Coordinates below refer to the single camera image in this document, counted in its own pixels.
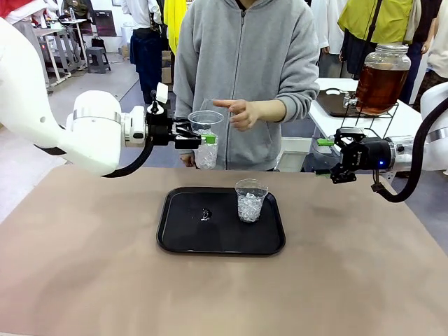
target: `jeans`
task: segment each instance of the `jeans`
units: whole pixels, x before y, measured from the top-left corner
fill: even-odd
[[[409,46],[409,50],[407,51],[407,56],[411,59],[411,69],[409,69],[409,73],[407,74],[405,84],[403,85],[403,89],[400,94],[400,100],[406,104],[408,104],[411,100],[415,78],[419,72],[422,46],[422,42],[415,42]]]
[[[131,37],[131,63],[139,73],[145,104],[151,104],[151,91],[162,81],[162,39],[158,31],[135,29]]]

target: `black cable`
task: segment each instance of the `black cable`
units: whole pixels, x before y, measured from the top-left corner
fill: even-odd
[[[367,51],[369,49],[370,42],[372,42],[373,33],[375,32],[375,29],[377,28],[377,20],[378,20],[379,10],[381,9],[382,2],[383,2],[383,0],[377,0],[377,5],[374,7],[375,11],[373,14],[372,22],[370,23],[370,26],[368,27],[369,33],[367,34],[367,38],[364,41],[364,46],[363,46],[363,50],[359,57],[359,62],[358,62],[358,67],[356,69],[356,73],[353,75],[353,77],[356,77],[357,79],[359,79],[359,76],[361,74],[361,70],[362,70],[364,62],[365,62],[365,56],[367,56],[365,54],[367,53]]]
[[[148,121],[148,129],[150,129],[151,115],[149,113],[146,114],[146,119]],[[113,179],[115,177],[124,177],[124,176],[132,174],[138,168],[140,168],[145,163],[145,161],[147,161],[147,159],[149,158],[149,155],[153,151],[153,147],[154,147],[153,140],[151,139],[151,136],[148,135],[146,137],[145,146],[143,147],[142,152],[140,153],[138,158],[133,161],[133,163],[127,165],[126,167],[117,169],[117,170],[111,172],[110,174],[103,175],[102,177]]]
[[[434,108],[421,123],[420,128],[415,135],[414,146],[412,148],[411,170],[405,187],[396,195],[391,194],[383,185],[380,185],[379,189],[376,190],[376,192],[386,200],[392,203],[399,203],[407,200],[407,198],[412,195],[420,179],[425,140],[428,136],[429,129],[446,110],[448,110],[448,98]]]

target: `glass jar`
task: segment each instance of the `glass jar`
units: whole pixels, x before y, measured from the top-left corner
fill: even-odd
[[[407,49],[407,45],[378,45],[367,55],[356,89],[358,111],[378,116],[396,104],[411,67]]]

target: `brown table surface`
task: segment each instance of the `brown table surface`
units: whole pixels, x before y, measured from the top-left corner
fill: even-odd
[[[266,183],[286,246],[270,258],[172,255],[155,233],[180,186]],[[370,176],[53,170],[0,225],[0,331],[37,336],[446,336],[447,257]]]

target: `plastic cup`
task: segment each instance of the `plastic cup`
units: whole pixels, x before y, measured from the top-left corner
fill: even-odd
[[[199,169],[213,169],[218,157],[218,140],[221,131],[221,123],[224,116],[215,111],[197,111],[188,116],[191,129],[196,134],[212,134],[216,137],[215,143],[205,143],[195,149],[196,167]]]
[[[258,221],[268,187],[257,180],[248,178],[235,185],[238,195],[238,216],[242,222]]]

